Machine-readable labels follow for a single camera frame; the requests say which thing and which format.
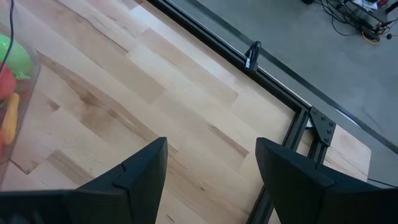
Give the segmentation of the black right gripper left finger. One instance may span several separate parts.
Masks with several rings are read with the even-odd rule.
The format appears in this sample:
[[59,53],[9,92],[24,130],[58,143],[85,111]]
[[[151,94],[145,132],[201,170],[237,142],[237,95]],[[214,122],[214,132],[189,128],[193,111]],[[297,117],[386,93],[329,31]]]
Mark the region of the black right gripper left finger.
[[77,189],[0,192],[0,224],[154,224],[167,158],[160,137]]

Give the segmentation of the clear plastic container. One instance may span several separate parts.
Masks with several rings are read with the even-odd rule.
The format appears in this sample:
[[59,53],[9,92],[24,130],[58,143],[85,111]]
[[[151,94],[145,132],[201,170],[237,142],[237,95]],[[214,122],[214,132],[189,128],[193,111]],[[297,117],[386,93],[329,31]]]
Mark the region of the clear plastic container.
[[[32,42],[28,38],[28,32],[26,31],[24,23],[20,19],[20,13],[16,4],[16,0],[0,0],[0,34],[8,36],[11,40],[3,62],[0,62],[0,74],[2,72],[3,66],[6,65],[6,60],[8,58],[9,52],[11,51],[11,47],[14,41],[18,42],[23,46],[23,48],[26,49],[27,53],[30,55],[33,62],[33,67],[30,72],[30,80],[16,79],[17,86],[15,93],[17,93],[20,96],[19,106],[18,106],[17,128],[13,142],[10,145],[3,144],[3,155],[0,158],[0,184],[1,184],[2,180],[4,179],[4,174],[6,173],[6,167],[10,161],[10,157],[15,145],[15,141],[17,139],[19,129],[22,125],[25,112],[29,105],[29,101],[35,83],[37,81],[37,77],[39,76],[40,63],[37,57],[37,51],[34,49]],[[6,114],[8,99],[0,101],[0,128],[2,126],[2,122]]]

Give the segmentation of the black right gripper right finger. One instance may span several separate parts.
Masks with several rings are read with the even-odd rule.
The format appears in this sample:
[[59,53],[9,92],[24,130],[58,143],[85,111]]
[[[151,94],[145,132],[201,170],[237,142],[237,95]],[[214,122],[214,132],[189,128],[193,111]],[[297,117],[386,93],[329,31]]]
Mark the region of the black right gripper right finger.
[[281,224],[398,224],[398,188],[382,189],[256,140],[261,177]]

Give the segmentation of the black aluminium rig frame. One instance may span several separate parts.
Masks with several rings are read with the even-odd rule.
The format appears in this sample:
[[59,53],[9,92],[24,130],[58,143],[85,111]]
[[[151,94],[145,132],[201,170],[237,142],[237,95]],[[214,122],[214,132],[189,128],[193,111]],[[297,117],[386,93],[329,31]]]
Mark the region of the black aluminium rig frame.
[[[249,73],[244,67],[246,61],[244,54],[233,49],[208,28],[183,12],[171,0],[148,1],[292,109],[295,115],[280,145],[315,161],[317,164],[323,163],[331,139],[318,125],[320,118],[324,116],[323,113],[299,99],[260,68],[257,68],[256,73]],[[266,224],[273,211],[276,212],[264,184],[248,218],[248,224]]]

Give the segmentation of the orange toy carrot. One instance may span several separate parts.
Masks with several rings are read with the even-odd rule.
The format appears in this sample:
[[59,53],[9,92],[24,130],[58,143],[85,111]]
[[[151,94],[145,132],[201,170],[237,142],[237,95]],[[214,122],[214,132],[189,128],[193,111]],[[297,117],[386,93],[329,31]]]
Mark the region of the orange toy carrot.
[[7,110],[1,126],[3,144],[5,145],[10,145],[16,135],[19,100],[20,96],[13,93],[7,101]]

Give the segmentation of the red toy pepper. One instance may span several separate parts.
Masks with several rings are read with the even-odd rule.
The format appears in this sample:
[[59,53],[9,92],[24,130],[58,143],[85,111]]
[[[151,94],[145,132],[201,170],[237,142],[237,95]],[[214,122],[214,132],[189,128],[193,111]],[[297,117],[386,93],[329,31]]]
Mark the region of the red toy pepper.
[[3,66],[0,74],[0,101],[6,100],[15,92],[17,81],[7,65]]

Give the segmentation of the light green toy melon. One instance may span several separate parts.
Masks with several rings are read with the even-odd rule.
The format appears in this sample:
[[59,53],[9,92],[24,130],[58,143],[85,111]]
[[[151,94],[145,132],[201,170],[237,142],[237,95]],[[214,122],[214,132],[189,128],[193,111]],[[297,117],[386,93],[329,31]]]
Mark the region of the light green toy melon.
[[[3,62],[11,40],[8,36],[0,34],[0,62]],[[30,80],[33,62],[26,49],[14,41],[6,60],[6,65],[13,72],[17,80]]]

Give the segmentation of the black frame clamp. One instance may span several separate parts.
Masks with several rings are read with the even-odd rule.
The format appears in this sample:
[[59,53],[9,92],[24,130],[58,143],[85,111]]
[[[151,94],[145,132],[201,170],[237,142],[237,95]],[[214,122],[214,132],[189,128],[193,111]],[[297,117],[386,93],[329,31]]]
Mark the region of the black frame clamp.
[[257,71],[257,60],[261,47],[261,42],[255,41],[244,54],[246,56],[244,67],[249,73],[256,73]]

